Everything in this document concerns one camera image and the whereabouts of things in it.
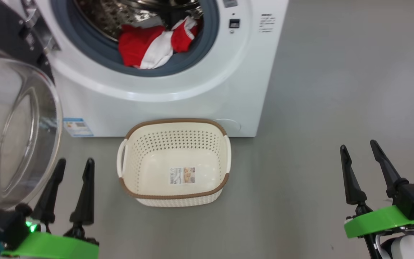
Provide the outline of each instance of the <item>laundry basket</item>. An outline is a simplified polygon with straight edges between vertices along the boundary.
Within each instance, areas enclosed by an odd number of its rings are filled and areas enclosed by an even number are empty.
[[[144,205],[202,205],[216,200],[228,181],[231,144],[211,120],[145,122],[122,141],[116,166],[122,187]]]

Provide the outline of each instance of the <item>gray floor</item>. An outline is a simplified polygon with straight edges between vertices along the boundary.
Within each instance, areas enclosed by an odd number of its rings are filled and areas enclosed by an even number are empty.
[[[88,157],[101,258],[368,258],[343,229],[339,147],[372,208],[390,205],[369,140],[414,182],[414,1],[295,0],[289,5],[256,138],[233,139],[230,181],[194,208],[140,205],[120,187],[120,139],[64,136],[68,159],[53,232],[69,228]]]

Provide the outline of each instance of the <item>laundry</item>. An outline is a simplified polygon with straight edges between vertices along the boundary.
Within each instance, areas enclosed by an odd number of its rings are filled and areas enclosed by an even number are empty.
[[[124,24],[118,51],[125,66],[154,69],[166,64],[174,51],[189,51],[198,33],[197,21],[189,16],[177,22],[171,31],[166,31],[164,26],[141,28]]]

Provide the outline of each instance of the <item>front-load washer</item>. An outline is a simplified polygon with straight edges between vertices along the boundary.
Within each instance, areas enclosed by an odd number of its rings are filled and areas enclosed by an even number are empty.
[[[4,1],[24,30],[45,21],[41,32],[16,35],[44,37],[37,62],[51,71],[71,135],[124,136],[163,118],[207,118],[229,136],[256,135],[287,0],[188,0],[202,7],[202,31],[157,69],[125,67],[117,42],[81,12],[84,0]]]

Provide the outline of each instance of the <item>basket handle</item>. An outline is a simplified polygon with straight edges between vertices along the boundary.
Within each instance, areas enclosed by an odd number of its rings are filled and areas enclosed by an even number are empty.
[[[225,141],[226,141],[226,150],[228,154],[228,162],[226,164],[226,173],[229,173],[231,171],[231,141],[228,136],[225,135]]]
[[[124,139],[121,142],[119,149],[118,149],[117,159],[116,159],[116,169],[117,169],[119,178],[122,178],[122,152],[124,151],[126,142],[127,142],[127,139]]]

